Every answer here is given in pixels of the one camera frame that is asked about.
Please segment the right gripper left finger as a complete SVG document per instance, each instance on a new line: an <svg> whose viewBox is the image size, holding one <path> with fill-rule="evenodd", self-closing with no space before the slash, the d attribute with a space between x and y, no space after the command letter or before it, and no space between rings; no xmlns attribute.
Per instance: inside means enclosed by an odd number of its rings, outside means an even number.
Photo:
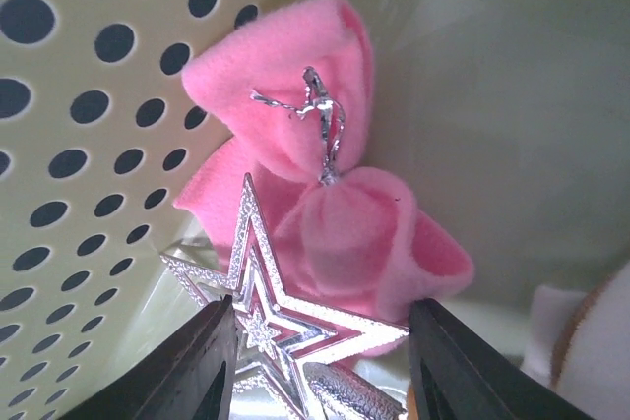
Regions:
<svg viewBox="0 0 630 420"><path fill-rule="evenodd" d="M232 298L201 309L121 378L64 419L226 419L236 364Z"/></svg>

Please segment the green plastic basket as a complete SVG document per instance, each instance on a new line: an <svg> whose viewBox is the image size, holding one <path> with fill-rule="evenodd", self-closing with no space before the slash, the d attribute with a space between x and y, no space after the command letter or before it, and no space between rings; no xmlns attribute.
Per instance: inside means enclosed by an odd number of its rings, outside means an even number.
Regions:
<svg viewBox="0 0 630 420"><path fill-rule="evenodd" d="M182 66L296 0L1 0L1 415L55 419L195 312L160 253L227 129ZM629 257L629 0L349 0L376 55L367 164L472 256L448 308L520 361L543 283Z"/></svg>

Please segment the silver star tree topper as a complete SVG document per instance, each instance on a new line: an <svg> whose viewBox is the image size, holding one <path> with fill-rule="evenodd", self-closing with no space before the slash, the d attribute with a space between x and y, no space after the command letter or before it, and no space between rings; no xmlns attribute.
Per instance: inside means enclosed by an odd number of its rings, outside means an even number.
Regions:
<svg viewBox="0 0 630 420"><path fill-rule="evenodd" d="M343 366L408 329L290 296L250 175L243 178L226 270L162 254L201 307L228 296L236 322L233 390L264 389L290 419L402 419L405 407Z"/></svg>

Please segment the pink star ornament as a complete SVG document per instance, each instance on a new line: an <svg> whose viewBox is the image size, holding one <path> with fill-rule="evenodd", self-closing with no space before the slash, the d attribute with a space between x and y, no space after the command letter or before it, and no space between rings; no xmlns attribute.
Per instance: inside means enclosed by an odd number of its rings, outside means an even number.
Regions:
<svg viewBox="0 0 630 420"><path fill-rule="evenodd" d="M399 323L414 301L464 289L474 268L403 180L361 165L373 78L347 0L305 0L236 30L183 69L187 95L231 138L174 204L227 263L250 175L288 294Z"/></svg>

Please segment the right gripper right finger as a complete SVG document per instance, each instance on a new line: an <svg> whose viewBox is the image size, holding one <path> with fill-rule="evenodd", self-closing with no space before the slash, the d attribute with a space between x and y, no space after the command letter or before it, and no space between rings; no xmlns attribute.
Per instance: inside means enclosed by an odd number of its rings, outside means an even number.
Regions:
<svg viewBox="0 0 630 420"><path fill-rule="evenodd" d="M587 419L511 364L433 299L409 312L409 362L421 419Z"/></svg>

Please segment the pink cone ornament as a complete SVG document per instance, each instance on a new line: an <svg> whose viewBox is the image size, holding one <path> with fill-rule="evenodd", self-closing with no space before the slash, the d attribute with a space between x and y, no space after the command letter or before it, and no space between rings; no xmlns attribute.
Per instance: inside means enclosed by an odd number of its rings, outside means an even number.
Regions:
<svg viewBox="0 0 630 420"><path fill-rule="evenodd" d="M521 370L595 419L629 417L629 267L589 292L541 285Z"/></svg>

